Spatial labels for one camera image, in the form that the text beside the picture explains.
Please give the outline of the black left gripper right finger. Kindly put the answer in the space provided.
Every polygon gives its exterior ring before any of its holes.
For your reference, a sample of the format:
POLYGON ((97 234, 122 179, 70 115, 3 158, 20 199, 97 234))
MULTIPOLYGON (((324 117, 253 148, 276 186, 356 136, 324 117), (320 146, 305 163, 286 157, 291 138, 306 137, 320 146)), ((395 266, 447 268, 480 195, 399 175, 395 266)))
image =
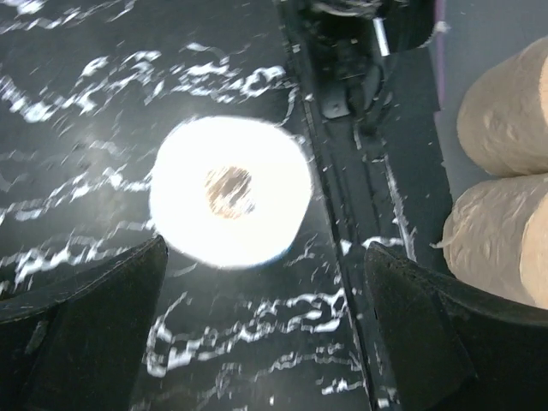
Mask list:
POLYGON ((545 410, 547 312, 373 243, 366 286, 403 410, 545 410))

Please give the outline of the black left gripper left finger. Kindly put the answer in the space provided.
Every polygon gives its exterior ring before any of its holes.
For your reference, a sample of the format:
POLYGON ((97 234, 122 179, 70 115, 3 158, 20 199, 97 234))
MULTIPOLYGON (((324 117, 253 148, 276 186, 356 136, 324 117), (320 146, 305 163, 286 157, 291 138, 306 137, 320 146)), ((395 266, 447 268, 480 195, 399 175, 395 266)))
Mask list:
POLYGON ((160 235, 1 302, 3 410, 127 410, 166 274, 160 235))

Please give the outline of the blue white roll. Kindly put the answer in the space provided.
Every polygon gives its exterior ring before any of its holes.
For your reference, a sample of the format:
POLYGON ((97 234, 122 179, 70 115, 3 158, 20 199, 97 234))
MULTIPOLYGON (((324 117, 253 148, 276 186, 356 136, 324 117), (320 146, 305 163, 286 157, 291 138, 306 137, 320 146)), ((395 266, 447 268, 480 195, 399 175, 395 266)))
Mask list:
POLYGON ((155 230, 175 251, 238 270, 288 252, 313 188, 297 136, 257 119, 207 116, 166 136, 148 204, 155 230))

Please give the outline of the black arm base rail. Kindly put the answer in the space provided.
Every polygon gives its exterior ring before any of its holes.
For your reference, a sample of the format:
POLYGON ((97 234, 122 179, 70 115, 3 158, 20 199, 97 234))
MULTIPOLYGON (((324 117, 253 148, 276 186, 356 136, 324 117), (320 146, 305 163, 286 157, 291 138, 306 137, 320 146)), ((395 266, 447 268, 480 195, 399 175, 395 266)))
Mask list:
POLYGON ((426 42, 433 1, 279 1, 371 410, 439 410, 457 390, 436 307, 414 283, 446 202, 426 42))

